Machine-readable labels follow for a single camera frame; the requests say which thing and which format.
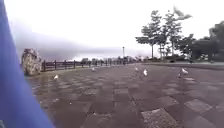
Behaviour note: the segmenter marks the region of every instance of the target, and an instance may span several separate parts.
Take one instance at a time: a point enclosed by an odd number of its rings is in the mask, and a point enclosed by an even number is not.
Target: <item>blue fabric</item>
[[[0,0],[0,120],[6,128],[54,127],[20,69],[3,0]]]

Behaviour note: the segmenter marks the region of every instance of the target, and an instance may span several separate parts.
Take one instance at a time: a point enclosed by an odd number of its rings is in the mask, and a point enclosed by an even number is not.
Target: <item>pavement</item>
[[[224,72],[185,69],[181,78],[179,67],[137,64],[27,81],[57,128],[223,128]]]
[[[168,67],[186,67],[186,68],[200,68],[211,70],[224,70],[224,63],[193,63],[188,62],[176,62],[176,63],[144,63],[144,65],[156,65],[156,66],[168,66]]]

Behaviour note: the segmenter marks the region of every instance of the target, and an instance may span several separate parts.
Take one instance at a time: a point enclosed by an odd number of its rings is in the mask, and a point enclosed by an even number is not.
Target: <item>rock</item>
[[[39,53],[34,49],[25,49],[22,54],[22,69],[25,75],[33,76],[41,72],[42,62]]]

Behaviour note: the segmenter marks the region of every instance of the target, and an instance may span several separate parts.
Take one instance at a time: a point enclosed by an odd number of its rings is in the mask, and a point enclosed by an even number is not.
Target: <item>bird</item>
[[[146,69],[143,71],[143,74],[144,74],[145,76],[147,76],[147,70],[146,70]]]
[[[58,79],[58,75],[56,75],[56,76],[54,77],[54,79],[55,79],[55,80]]]
[[[188,71],[186,71],[184,68],[182,68],[181,71],[184,75],[188,74]]]
[[[181,78],[181,75],[180,75],[180,73],[178,74],[178,78]]]
[[[175,6],[173,7],[174,13],[177,14],[178,18],[176,18],[176,20],[186,20],[191,18],[192,16],[189,14],[184,14],[183,12],[181,12],[179,9],[177,9]]]
[[[95,72],[95,68],[92,68],[92,71]]]

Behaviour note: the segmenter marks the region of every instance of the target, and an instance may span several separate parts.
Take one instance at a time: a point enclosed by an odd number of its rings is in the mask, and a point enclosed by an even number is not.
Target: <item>lamp post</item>
[[[124,54],[124,47],[122,47],[123,48],[123,58],[124,58],[124,56],[125,56],[125,54]]]

